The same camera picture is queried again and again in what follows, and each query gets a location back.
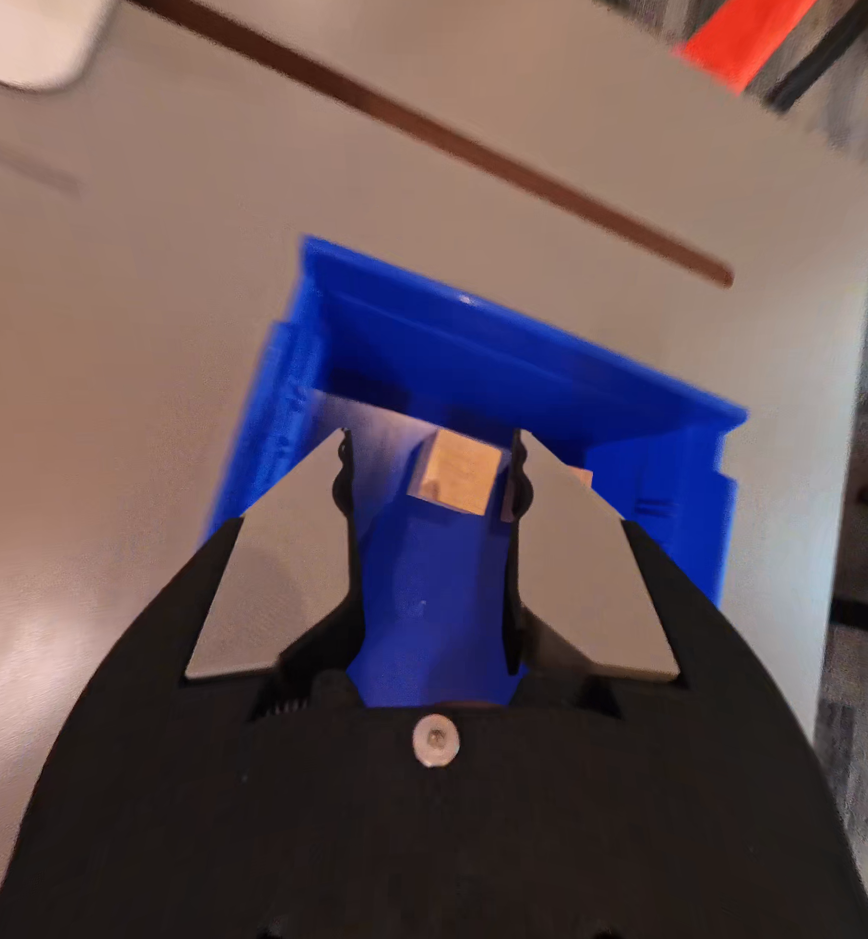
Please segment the white document stand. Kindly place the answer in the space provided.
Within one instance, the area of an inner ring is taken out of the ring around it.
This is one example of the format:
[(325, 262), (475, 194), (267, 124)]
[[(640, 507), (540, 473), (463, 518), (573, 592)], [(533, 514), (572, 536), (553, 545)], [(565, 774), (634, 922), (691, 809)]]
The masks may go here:
[(41, 92), (84, 71), (115, 1), (0, 1), (0, 85)]

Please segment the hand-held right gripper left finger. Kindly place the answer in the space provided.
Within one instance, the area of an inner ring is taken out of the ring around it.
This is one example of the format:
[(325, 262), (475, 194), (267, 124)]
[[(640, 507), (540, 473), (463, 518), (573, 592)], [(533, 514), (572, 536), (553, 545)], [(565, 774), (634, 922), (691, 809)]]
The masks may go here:
[(275, 666), (351, 598), (350, 443), (335, 429), (242, 514), (187, 679)]

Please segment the orange traffic cone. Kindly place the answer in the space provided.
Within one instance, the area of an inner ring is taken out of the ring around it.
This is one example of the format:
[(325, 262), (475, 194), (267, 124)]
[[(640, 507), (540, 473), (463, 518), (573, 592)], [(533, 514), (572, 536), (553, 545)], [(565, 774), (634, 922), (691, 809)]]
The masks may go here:
[(816, 1), (726, 1), (675, 55), (742, 94)]

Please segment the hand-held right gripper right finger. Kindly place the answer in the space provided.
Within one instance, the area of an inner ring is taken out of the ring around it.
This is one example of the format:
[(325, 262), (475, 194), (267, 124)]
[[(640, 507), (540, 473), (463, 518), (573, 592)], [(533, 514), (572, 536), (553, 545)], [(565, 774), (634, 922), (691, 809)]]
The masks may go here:
[(513, 440), (505, 503), (503, 655), (510, 674), (676, 679), (624, 518), (531, 433)]

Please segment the blue plastic bin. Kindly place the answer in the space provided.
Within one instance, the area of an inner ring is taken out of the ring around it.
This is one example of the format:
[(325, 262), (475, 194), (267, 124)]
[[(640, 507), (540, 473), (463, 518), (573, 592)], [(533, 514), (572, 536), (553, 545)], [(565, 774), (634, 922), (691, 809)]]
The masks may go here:
[[(503, 507), (516, 433), (592, 470), (710, 607), (736, 482), (724, 447), (747, 410), (604, 346), (343, 246), (306, 238), (287, 311), (261, 347), (205, 537), (242, 515), (335, 429), (351, 433), (364, 701), (506, 704), (527, 669), (503, 655)], [(486, 514), (410, 496), (439, 428), (500, 448)]]

